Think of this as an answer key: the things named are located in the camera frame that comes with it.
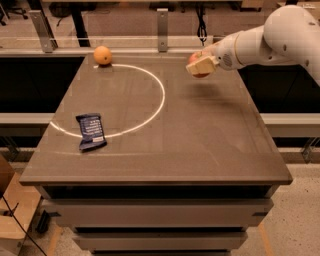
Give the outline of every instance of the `floor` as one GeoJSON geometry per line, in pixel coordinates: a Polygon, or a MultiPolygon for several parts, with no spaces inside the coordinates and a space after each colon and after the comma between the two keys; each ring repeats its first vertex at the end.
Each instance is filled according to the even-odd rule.
{"type": "MultiPolygon", "coordinates": [[[[216,35],[227,35],[261,25],[274,8],[276,8],[274,0],[266,1],[261,12],[233,11],[226,3],[217,3],[215,9],[211,7],[206,9],[205,20],[207,24],[212,25],[208,26],[208,35],[212,39],[216,35]]],[[[48,4],[44,4],[44,9],[54,35],[58,39],[59,47],[78,47],[71,18],[62,19],[58,26],[59,18],[50,14],[48,4]]],[[[92,46],[108,40],[106,37],[111,38],[108,41],[111,45],[120,45],[120,47],[152,47],[155,44],[152,39],[156,35],[156,14],[149,10],[146,4],[101,3],[95,11],[83,12],[83,18],[92,46]]],[[[169,35],[172,37],[173,46],[178,47],[181,43],[179,40],[174,40],[179,37],[188,39],[187,42],[182,43],[183,47],[201,45],[195,36],[198,23],[191,6],[182,13],[177,5],[175,11],[169,13],[169,24],[171,25],[169,35]]],[[[39,40],[31,19],[23,20],[20,16],[12,15],[7,21],[7,26],[0,27],[0,47],[4,49],[39,48],[39,40]]],[[[247,241],[239,250],[232,251],[232,256],[319,255],[320,152],[316,149],[311,163],[306,164],[301,157],[301,148],[279,148],[279,151],[287,163],[294,182],[290,186],[278,189],[273,196],[274,207],[271,212],[259,227],[248,229],[247,241]]],[[[20,155],[11,163],[14,169],[22,172],[30,155],[32,155],[32,149],[24,156],[20,155]]],[[[89,252],[81,251],[73,243],[72,232],[69,229],[58,227],[54,221],[50,221],[49,230],[44,234],[36,232],[39,218],[40,211],[36,214],[28,232],[47,255],[90,255],[89,252]]],[[[42,254],[30,239],[26,239],[20,256],[29,255],[42,254]]]]}

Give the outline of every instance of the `black cable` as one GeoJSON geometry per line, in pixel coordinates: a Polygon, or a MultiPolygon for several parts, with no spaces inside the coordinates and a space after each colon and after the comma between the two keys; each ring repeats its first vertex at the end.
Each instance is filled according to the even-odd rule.
{"type": "Polygon", "coordinates": [[[207,40],[206,24],[203,20],[204,3],[196,3],[196,12],[199,19],[199,27],[198,27],[197,35],[200,41],[202,42],[202,46],[204,46],[204,42],[207,40]]]}
{"type": "Polygon", "coordinates": [[[17,220],[16,216],[14,216],[14,213],[12,211],[12,209],[10,208],[7,200],[5,199],[4,196],[2,196],[4,202],[6,203],[8,209],[9,209],[9,212],[10,212],[10,215],[14,218],[14,220],[18,223],[18,225],[20,226],[20,228],[22,229],[22,231],[26,234],[26,236],[31,240],[32,243],[34,243],[35,246],[37,246],[39,248],[39,250],[43,253],[43,255],[47,256],[47,254],[41,249],[41,247],[32,239],[32,237],[27,233],[27,231],[24,230],[24,228],[22,227],[22,225],[20,224],[20,222],[17,220]]]}

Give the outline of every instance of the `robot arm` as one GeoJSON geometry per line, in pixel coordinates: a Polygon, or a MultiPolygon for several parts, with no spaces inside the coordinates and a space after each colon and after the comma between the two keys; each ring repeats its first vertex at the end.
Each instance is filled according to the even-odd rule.
{"type": "Polygon", "coordinates": [[[252,64],[300,64],[320,86],[319,41],[320,28],[313,16],[302,7],[288,5],[274,11],[264,26],[231,34],[205,47],[204,56],[187,69],[193,75],[197,69],[191,72],[190,66],[198,66],[201,71],[201,61],[208,56],[214,57],[211,72],[216,66],[233,70],[252,64]]]}

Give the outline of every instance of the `wooden table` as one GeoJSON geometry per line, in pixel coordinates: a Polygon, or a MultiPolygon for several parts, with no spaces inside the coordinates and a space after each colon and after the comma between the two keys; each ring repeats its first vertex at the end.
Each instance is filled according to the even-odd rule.
{"type": "Polygon", "coordinates": [[[84,59],[20,179],[82,249],[227,255],[291,183],[239,74],[196,79],[187,58],[84,59]],[[80,152],[75,116],[92,112],[108,145],[80,152]]]}

